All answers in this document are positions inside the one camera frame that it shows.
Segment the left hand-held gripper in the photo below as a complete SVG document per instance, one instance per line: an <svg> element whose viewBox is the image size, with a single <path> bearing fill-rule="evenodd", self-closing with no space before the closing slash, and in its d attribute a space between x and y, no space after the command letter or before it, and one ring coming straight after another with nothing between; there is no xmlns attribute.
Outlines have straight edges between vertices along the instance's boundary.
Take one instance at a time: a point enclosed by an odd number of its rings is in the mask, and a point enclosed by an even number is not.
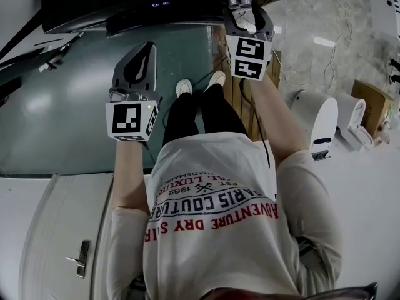
<svg viewBox="0 0 400 300"><path fill-rule="evenodd" d="M153 42L130 50L116 65L106 103L107 135L117 141L148 141L159 114L157 48Z"/></svg>

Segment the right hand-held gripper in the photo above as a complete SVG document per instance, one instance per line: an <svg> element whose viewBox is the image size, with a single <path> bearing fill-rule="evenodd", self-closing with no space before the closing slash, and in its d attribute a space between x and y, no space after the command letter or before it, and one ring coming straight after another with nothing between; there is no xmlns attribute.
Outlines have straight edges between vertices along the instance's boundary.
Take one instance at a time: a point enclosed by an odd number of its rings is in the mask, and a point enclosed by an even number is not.
<svg viewBox="0 0 400 300"><path fill-rule="evenodd" d="M271 60L274 25L267 12L257 4L252 5L255 32L240 28L232 11L223 9L226 31L226 56L231 76L262 81Z"/></svg>

